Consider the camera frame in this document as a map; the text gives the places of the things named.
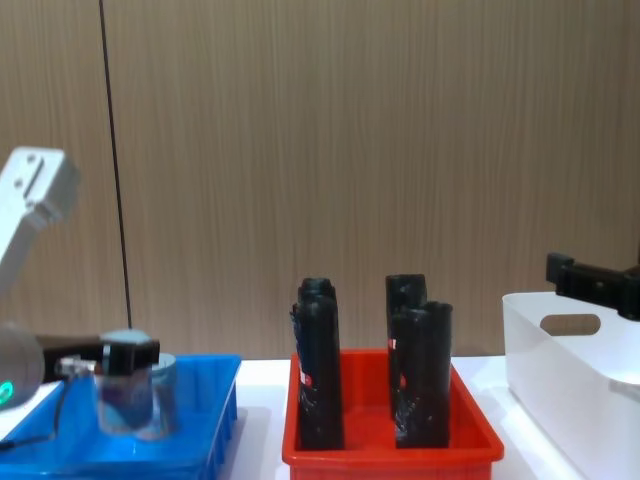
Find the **wooden wall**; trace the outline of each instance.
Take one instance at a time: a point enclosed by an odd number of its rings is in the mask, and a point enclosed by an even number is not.
[[[105,0],[134,325],[282,356],[305,275],[343,346],[383,345],[385,274],[425,272],[457,353],[545,255],[640,238],[637,2]]]
[[[0,168],[14,147],[65,149],[82,182],[40,234],[0,322],[43,333],[127,326],[97,0],[0,1]]]

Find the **bin handle hole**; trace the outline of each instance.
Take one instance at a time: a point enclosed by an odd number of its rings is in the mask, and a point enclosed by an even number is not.
[[[594,335],[600,330],[600,318],[593,314],[547,315],[540,328],[552,337]]]

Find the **green light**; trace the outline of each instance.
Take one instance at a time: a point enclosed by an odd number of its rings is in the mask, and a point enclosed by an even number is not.
[[[0,405],[4,405],[13,397],[13,383],[4,382],[0,385]]]

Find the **white storage bin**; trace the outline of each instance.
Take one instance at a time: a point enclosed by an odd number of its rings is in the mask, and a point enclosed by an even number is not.
[[[507,379],[531,416],[592,480],[640,478],[640,323],[557,296],[502,299]],[[593,314],[593,335],[553,337],[549,315]]]

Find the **black cylinder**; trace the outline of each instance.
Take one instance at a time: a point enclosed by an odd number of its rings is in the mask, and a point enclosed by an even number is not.
[[[451,313],[446,303],[393,315],[399,388],[395,399],[397,448],[447,448],[451,383]]]
[[[340,339],[335,289],[306,278],[291,313],[300,366],[298,424],[303,450],[344,448]]]
[[[387,290],[387,349],[389,353],[389,403],[391,418],[395,417],[396,398],[400,387],[400,372],[396,358],[395,336],[391,332],[391,318],[404,308],[424,308],[427,304],[427,284],[422,274],[389,275]]]

